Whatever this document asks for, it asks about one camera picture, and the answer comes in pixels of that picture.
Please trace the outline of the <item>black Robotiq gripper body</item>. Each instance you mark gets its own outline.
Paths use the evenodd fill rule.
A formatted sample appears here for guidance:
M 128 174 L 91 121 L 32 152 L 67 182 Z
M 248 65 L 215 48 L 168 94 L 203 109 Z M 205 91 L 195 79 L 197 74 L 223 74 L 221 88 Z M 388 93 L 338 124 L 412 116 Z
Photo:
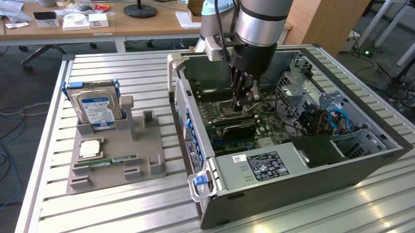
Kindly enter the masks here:
M 231 76 L 242 76 L 247 73 L 254 79 L 259 79 L 268 69 L 278 43 L 267 47 L 250 44 L 234 48 L 231 56 Z

